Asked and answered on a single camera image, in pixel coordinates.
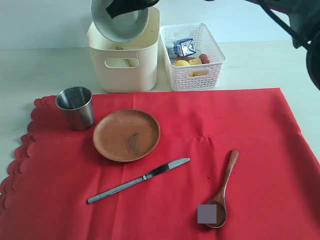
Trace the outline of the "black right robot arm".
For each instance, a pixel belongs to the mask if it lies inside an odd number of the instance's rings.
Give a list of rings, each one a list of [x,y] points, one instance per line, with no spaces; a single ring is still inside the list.
[[[320,88],[320,0],[251,0],[291,36],[292,45],[306,50],[306,68]]]

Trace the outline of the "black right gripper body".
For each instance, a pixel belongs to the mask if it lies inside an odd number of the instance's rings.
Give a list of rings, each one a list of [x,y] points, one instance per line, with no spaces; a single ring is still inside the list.
[[[154,5],[156,5],[158,2],[159,2],[159,0],[141,0],[140,7],[141,8],[150,8]]]

